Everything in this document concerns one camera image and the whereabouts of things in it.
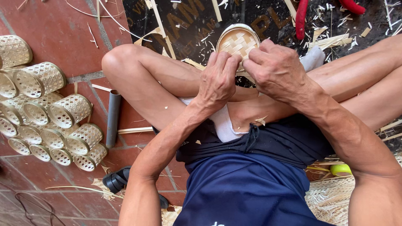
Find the shorts drawstring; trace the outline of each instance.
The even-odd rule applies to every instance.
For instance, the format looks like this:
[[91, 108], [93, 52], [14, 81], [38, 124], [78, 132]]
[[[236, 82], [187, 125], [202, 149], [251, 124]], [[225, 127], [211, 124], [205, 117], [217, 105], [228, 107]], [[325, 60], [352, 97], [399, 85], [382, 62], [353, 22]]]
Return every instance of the shorts drawstring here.
[[[247, 147], [250, 139], [251, 139], [251, 135], [254, 138], [254, 140], [251, 142], [250, 146]], [[250, 123], [250, 130], [248, 131], [248, 136], [247, 136], [247, 140], [246, 140], [246, 145], [244, 147], [244, 151], [243, 153], [248, 153], [248, 151], [254, 146], [255, 142], [258, 139], [258, 136], [260, 135], [260, 128], [258, 128], [258, 126], [256, 126], [253, 123]]]

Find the hand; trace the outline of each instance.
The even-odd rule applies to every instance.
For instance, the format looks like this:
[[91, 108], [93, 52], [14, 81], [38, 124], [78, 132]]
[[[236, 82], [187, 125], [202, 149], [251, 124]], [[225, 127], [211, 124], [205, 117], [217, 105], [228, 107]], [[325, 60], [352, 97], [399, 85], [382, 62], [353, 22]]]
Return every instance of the hand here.
[[293, 49], [264, 40], [259, 49], [252, 49], [243, 67], [253, 77], [257, 90], [297, 107], [312, 100], [323, 89], [310, 79]]
[[199, 92], [194, 99], [210, 115], [222, 109], [236, 92], [235, 75], [241, 61], [240, 55], [211, 53], [206, 69], [201, 72]]

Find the red tile floor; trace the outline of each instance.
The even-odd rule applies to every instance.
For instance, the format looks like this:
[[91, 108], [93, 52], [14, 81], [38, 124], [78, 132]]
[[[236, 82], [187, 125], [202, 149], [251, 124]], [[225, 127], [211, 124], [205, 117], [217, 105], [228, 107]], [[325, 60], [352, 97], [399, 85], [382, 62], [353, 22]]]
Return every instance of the red tile floor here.
[[[28, 0], [26, 5], [17, 10], [16, 6], [22, 2], [4, 1], [0, 4], [0, 35], [13, 34], [23, 38], [33, 51], [33, 64], [49, 61], [58, 65], [69, 83], [60, 90], [64, 96], [74, 92], [73, 83], [77, 82], [78, 93], [94, 104], [90, 121], [105, 132], [109, 93], [94, 89], [91, 84], [111, 88], [101, 72], [101, 59], [113, 47], [132, 43], [130, 35], [121, 34], [110, 18], [103, 18], [98, 23], [95, 17], [74, 10], [64, 1], [49, 0], [42, 3]], [[84, 12], [96, 14], [96, 0], [68, 2]], [[106, 7], [111, 14], [118, 14], [115, 4], [106, 4]], [[121, 0], [117, 1], [117, 7], [119, 12], [123, 10]], [[128, 28], [124, 13], [117, 20]], [[87, 23], [99, 48], [90, 42], [92, 36]], [[121, 102], [120, 112], [118, 129], [150, 126], [147, 121], [140, 121], [143, 118], [125, 100]], [[103, 164], [112, 171], [131, 165], [154, 136], [153, 132], [118, 136], [116, 146], [109, 150]], [[102, 178], [104, 175], [101, 167], [86, 172], [74, 164], [62, 166], [55, 162], [42, 162], [34, 156], [21, 156], [9, 147], [6, 138], [1, 137], [0, 225], [31, 225], [25, 218], [21, 204], [15, 199], [14, 192], [28, 192], [45, 199], [65, 225], [117, 225], [121, 199], [109, 201], [97, 192], [76, 188], [46, 189], [62, 185], [97, 188], [91, 183], [94, 178]], [[189, 176], [184, 163], [172, 160], [162, 175], [156, 183], [159, 193], [171, 204], [182, 205]], [[37, 225], [50, 225], [49, 217], [44, 213], [37, 213], [33, 221]]]

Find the red pliers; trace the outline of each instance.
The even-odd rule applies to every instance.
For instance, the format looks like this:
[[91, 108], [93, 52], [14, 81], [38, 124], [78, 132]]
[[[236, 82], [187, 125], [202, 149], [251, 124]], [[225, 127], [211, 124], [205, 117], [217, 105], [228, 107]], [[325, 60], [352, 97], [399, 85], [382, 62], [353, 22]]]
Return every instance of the red pliers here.
[[[357, 5], [353, 0], [339, 0], [342, 6], [357, 15], [363, 14], [366, 9]], [[296, 13], [296, 37], [298, 40], [304, 38], [304, 20], [306, 18], [308, 0], [300, 0]]]

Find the gray pipe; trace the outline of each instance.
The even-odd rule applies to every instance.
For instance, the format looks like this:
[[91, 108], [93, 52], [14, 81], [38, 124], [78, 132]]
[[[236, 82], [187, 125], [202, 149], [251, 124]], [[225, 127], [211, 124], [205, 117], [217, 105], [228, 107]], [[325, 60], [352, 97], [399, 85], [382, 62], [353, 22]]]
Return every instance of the gray pipe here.
[[120, 93], [113, 89], [109, 94], [109, 113], [107, 114], [107, 134], [106, 147], [112, 148], [116, 143], [117, 121], [119, 120], [120, 111]]

